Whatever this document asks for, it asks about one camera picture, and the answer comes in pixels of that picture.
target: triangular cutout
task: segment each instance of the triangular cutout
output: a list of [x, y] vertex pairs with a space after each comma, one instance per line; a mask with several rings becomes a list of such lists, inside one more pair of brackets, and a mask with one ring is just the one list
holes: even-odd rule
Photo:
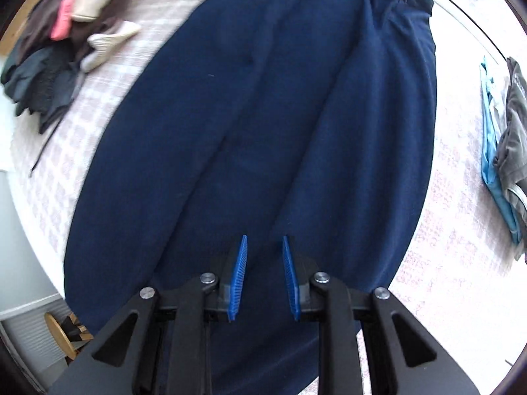
[[406, 365], [410, 368], [417, 367], [425, 362], [434, 361], [437, 358], [434, 352], [414, 329], [404, 320], [404, 318], [395, 313], [392, 315], [395, 331], [399, 337], [402, 347], [402, 354]]
[[129, 315], [119, 328], [108, 337], [101, 348], [92, 355], [93, 359], [114, 367], [120, 367], [125, 361], [137, 318], [136, 313]]

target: pile of clothes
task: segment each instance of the pile of clothes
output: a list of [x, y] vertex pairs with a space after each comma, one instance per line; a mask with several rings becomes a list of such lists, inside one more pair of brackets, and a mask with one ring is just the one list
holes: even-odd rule
[[520, 65], [507, 58], [510, 81], [503, 86], [480, 65], [483, 92], [483, 150], [481, 175], [518, 245], [515, 258], [525, 253], [527, 239], [527, 83]]
[[39, 133], [62, 119], [84, 74], [101, 65], [141, 27], [122, 19], [132, 0], [40, 0], [0, 78], [17, 105], [39, 113]]

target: white wall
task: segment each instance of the white wall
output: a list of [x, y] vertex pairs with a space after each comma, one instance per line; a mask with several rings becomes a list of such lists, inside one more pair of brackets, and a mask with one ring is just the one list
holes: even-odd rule
[[24, 234], [0, 171], [0, 312], [56, 294]]

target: brown garment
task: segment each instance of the brown garment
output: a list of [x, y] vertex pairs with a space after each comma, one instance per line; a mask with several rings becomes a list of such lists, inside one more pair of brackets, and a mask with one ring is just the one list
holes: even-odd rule
[[128, 8], [131, 0], [110, 0], [101, 10], [101, 14], [93, 22], [72, 22], [69, 38], [75, 48], [75, 60], [80, 61], [93, 49], [88, 44], [88, 37], [92, 34], [102, 33], [117, 22], [121, 22], [122, 15]]
[[24, 32], [20, 36], [17, 64], [20, 65], [29, 55], [49, 44], [49, 35], [57, 19], [57, 11], [62, 0], [41, 0], [27, 19]]

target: wooden stool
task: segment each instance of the wooden stool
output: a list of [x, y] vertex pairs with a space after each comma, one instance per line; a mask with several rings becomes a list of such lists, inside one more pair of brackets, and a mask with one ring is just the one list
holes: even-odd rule
[[59, 348], [72, 360], [79, 354], [78, 349], [73, 347], [72, 342], [93, 340], [93, 335], [79, 322], [73, 313], [69, 314], [60, 325], [48, 312], [44, 313], [44, 320]]

